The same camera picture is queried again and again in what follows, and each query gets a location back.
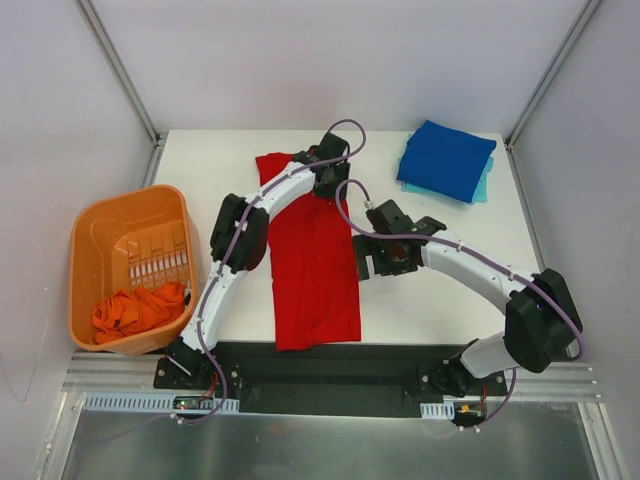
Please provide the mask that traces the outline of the red t-shirt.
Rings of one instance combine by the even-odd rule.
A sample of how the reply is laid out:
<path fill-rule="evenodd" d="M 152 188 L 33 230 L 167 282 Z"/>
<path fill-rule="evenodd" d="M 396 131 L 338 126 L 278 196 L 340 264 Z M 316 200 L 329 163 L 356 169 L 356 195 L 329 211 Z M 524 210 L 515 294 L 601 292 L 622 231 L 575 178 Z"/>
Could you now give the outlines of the red t-shirt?
<path fill-rule="evenodd" d="M 312 193 L 296 199 L 271 220 L 268 245 L 276 349 L 360 341 L 351 230 L 335 202 Z"/>

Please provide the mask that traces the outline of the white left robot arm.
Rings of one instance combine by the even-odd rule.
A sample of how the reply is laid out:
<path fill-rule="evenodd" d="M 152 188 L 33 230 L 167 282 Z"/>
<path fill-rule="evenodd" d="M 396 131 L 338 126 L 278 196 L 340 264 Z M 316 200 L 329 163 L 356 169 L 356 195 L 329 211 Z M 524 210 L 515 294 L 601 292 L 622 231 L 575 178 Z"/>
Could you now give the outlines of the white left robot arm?
<path fill-rule="evenodd" d="M 204 387 L 211 377 L 206 358 L 218 342 L 218 329 L 235 290 L 262 261 L 269 225 L 300 197 L 328 199 L 349 176 L 349 158 L 359 152 L 326 132 L 320 143 L 294 154 L 271 180 L 245 196 L 227 195 L 210 239 L 209 274 L 193 314 L 167 348 L 167 360 L 188 388 Z"/>

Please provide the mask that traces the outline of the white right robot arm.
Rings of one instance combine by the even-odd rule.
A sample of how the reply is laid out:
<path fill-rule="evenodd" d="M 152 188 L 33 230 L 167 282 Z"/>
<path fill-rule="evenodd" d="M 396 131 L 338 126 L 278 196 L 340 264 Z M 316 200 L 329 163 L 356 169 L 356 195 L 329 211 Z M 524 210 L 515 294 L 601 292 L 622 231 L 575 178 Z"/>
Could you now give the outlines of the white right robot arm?
<path fill-rule="evenodd" d="M 504 266 L 465 245 L 429 216 L 417 221 L 393 200 L 369 205 L 373 231 L 353 238 L 358 275 L 398 276 L 429 268 L 482 296 L 505 318 L 501 332 L 474 339 L 428 375 L 432 388 L 454 397 L 473 394 L 486 378 L 507 369 L 543 372 L 583 331 L 564 277 Z"/>

